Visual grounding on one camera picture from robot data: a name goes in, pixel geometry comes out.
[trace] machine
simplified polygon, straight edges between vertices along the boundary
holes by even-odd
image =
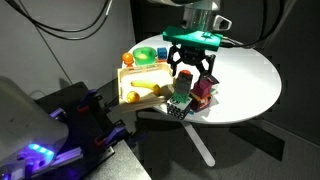
[[[65,143],[68,127],[2,76],[0,109],[0,179],[21,179],[28,174],[26,171],[45,171]]]

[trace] white panel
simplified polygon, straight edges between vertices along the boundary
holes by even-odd
[[[60,89],[66,77],[34,26],[0,1],[0,75],[34,98]]]

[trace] black object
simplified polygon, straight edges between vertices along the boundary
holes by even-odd
[[[177,61],[173,60],[174,54],[178,52],[180,55],[180,59]],[[194,47],[189,47],[189,46],[182,46],[179,49],[175,44],[170,48],[169,50],[169,55],[168,55],[168,60],[167,63],[171,65],[172,69],[172,76],[176,75],[177,72],[177,65],[181,62],[188,64],[190,66],[196,66],[198,71],[200,72],[200,76],[198,79],[198,83],[200,80],[204,77],[207,77],[209,79],[212,79],[212,70],[213,70],[213,65],[214,65],[214,60],[216,56],[213,55],[206,55],[205,50],[203,49],[196,49]],[[209,64],[208,70],[205,70],[202,60],[206,60]]]
[[[96,33],[101,29],[101,27],[104,25],[105,21],[106,21],[107,18],[108,18],[108,14],[106,14],[106,15],[104,16],[104,18],[103,18],[103,20],[102,20],[102,23],[97,27],[97,29],[95,29],[95,30],[94,30],[92,33],[90,33],[89,35],[83,36],[83,37],[68,38],[68,37],[64,37],[64,36],[60,36],[60,35],[57,35],[57,34],[55,34],[55,33],[52,33],[52,32],[48,31],[48,30],[45,29],[45,28],[48,28],[48,29],[54,30],[54,31],[59,31],[59,32],[67,32],[67,33],[85,31],[85,30],[93,27],[93,26],[98,22],[98,20],[99,20],[99,19],[101,18],[101,16],[102,16],[103,12],[105,11],[105,9],[106,9],[106,7],[107,7],[107,4],[109,4],[111,1],[110,1],[110,0],[106,0],[104,6],[103,6],[103,8],[102,8],[102,10],[100,11],[98,17],[94,20],[93,23],[91,23],[89,26],[87,26],[87,27],[85,27],[85,28],[83,28],[83,29],[76,29],[76,30],[64,30],[64,29],[59,29],[59,28],[55,28],[55,27],[51,27],[51,26],[45,25],[45,24],[43,24],[43,23],[41,23],[41,22],[38,22],[38,21],[36,21],[35,19],[33,19],[33,18],[29,15],[27,9],[23,6],[23,4],[22,4],[22,8],[23,8],[23,10],[24,10],[25,12],[20,8],[19,4],[17,4],[14,0],[6,0],[6,2],[7,2],[13,9],[15,9],[17,12],[19,12],[22,16],[24,16],[25,18],[27,18],[27,19],[28,19],[32,24],[34,24],[37,28],[41,29],[42,31],[46,32],[47,34],[50,34],[50,35],[52,35],[52,36],[54,36],[54,37],[56,37],[56,38],[60,38],[60,39],[64,39],[64,40],[83,40],[83,39],[87,39],[87,38],[93,36],[94,34],[96,34]]]
[[[68,114],[65,122],[69,136],[58,154],[81,147],[83,158],[64,167],[43,174],[36,179],[80,179],[106,160],[105,149],[96,148],[94,139],[112,127],[103,110],[81,114],[77,110],[82,98],[88,92],[84,83],[79,82],[36,101],[46,112],[63,108]]]

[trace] cable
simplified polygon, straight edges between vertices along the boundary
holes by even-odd
[[[98,27],[96,30],[94,30],[92,33],[90,33],[90,34],[87,35],[87,36],[74,37],[74,38],[60,36],[60,35],[57,35],[57,34],[55,34],[55,33],[53,33],[53,32],[48,31],[48,30],[45,29],[44,27],[38,25],[37,23],[34,23],[34,22],[31,20],[32,18],[30,18],[24,11],[22,11],[22,9],[20,8],[20,6],[19,6],[18,4],[16,4],[15,1],[13,1],[13,0],[6,0],[6,1],[10,4],[11,7],[13,7],[13,8],[14,8],[15,10],[17,10],[19,13],[23,14],[27,19],[29,19],[29,20],[31,21],[32,24],[34,24],[37,28],[41,29],[41,30],[44,31],[45,33],[47,33],[47,34],[49,34],[49,35],[51,35],[51,36],[54,36],[54,37],[56,37],[56,38],[59,38],[59,39],[63,39],[63,40],[74,40],[74,41],[76,41],[76,40],[84,40],[84,39],[87,39],[87,38],[93,36],[94,34],[96,34],[96,33],[101,29],[101,27],[104,25],[104,23],[106,22],[106,20],[107,20],[107,18],[108,18],[109,10],[110,10],[110,8],[111,8],[111,4],[112,4],[112,1],[113,1],[113,0],[108,0],[108,4],[109,4],[109,5],[108,5],[108,9],[107,9],[107,11],[106,11],[106,15],[105,15],[102,23],[99,25],[99,27]]]
[[[251,46],[251,45],[257,44],[257,43],[265,40],[266,38],[268,38],[268,37],[275,31],[275,29],[278,27],[278,25],[279,25],[279,23],[280,23],[280,21],[281,21],[283,12],[284,12],[284,0],[279,0],[279,3],[280,3],[280,7],[279,7],[278,16],[277,16],[277,18],[276,18],[273,26],[271,27],[271,29],[268,31],[268,33],[266,33],[265,35],[263,35],[262,38],[259,38],[258,40],[254,41],[254,42],[251,42],[251,43],[240,44],[240,45],[234,45],[234,44],[232,44],[232,43],[221,42],[221,43],[220,43],[220,47],[224,47],[224,48],[247,47],[247,46]]]
[[[19,0],[19,3],[21,4],[22,8],[25,8],[23,3],[21,2],[21,0]],[[64,75],[66,76],[66,78],[68,79],[69,83],[72,85],[72,80],[69,77],[68,73],[66,72],[66,70],[63,68],[62,64],[60,63],[59,59],[57,58],[57,56],[55,55],[55,53],[53,52],[52,48],[49,46],[47,40],[44,38],[43,34],[40,32],[40,30],[38,28],[36,28],[37,32],[39,33],[41,39],[43,40],[43,42],[46,44],[46,46],[48,47],[50,53],[52,54],[53,58],[56,60],[58,66],[61,68],[62,72],[64,73]]]
[[[82,32],[82,31],[85,31],[91,27],[93,27],[98,21],[99,19],[101,18],[103,12],[105,11],[107,5],[108,5],[108,2],[109,0],[106,0],[101,11],[99,12],[98,16],[96,17],[96,19],[87,27],[85,28],[82,28],[82,29],[74,29],[74,30],[64,30],[64,29],[59,29],[59,28],[55,28],[55,27],[52,27],[52,26],[48,26],[46,24],[43,24],[35,19],[33,19],[30,15],[24,13],[22,11],[22,9],[20,8],[20,6],[14,1],[14,0],[6,0],[7,3],[9,5],[11,5],[11,7],[13,7],[16,11],[18,11],[22,16],[26,17],[29,21],[31,21],[33,24],[38,24],[39,26],[43,26],[45,28],[48,28],[48,29],[51,29],[51,30],[54,30],[54,31],[59,31],[59,32],[66,32],[66,33],[75,33],[75,32]]]
[[[266,30],[266,25],[267,25],[267,16],[268,16],[268,0],[263,0],[263,10],[262,10],[262,25],[261,25],[261,30],[259,34],[259,38],[261,39],[263,37],[263,34]]]
[[[71,41],[77,41],[77,40],[84,40],[84,39],[87,39],[91,36],[93,36],[94,34],[96,34],[100,29],[101,27],[104,25],[104,23],[106,22],[106,20],[108,19],[108,16],[105,16],[102,23],[99,25],[99,27],[94,30],[92,33],[88,34],[87,36],[83,36],[83,37],[74,37],[74,38],[70,38],[70,37],[64,37],[64,36],[60,36],[60,35],[57,35],[57,34],[54,34],[48,30],[46,30],[45,28],[37,25],[37,24],[34,24],[37,28],[41,29],[42,31],[46,32],[47,34],[50,34],[51,36],[54,36],[56,38],[59,38],[59,39],[63,39],[63,40],[71,40]]]

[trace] small box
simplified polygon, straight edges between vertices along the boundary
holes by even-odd
[[[167,101],[167,113],[180,120],[183,120],[190,111],[192,98],[188,97],[186,103],[181,103],[174,100],[172,97]]]
[[[157,49],[157,55],[159,60],[164,60],[168,58],[167,48],[162,47]]]
[[[213,84],[207,79],[202,79],[199,83],[194,83],[191,92],[202,99],[208,94],[211,94],[212,85]]]
[[[190,93],[192,96],[191,109],[195,112],[202,111],[210,106],[212,100],[212,94],[208,94],[203,98],[198,97],[197,95]]]
[[[172,98],[175,101],[178,101],[181,103],[187,103],[189,98],[189,92],[187,94],[180,94],[180,93],[174,92]]]

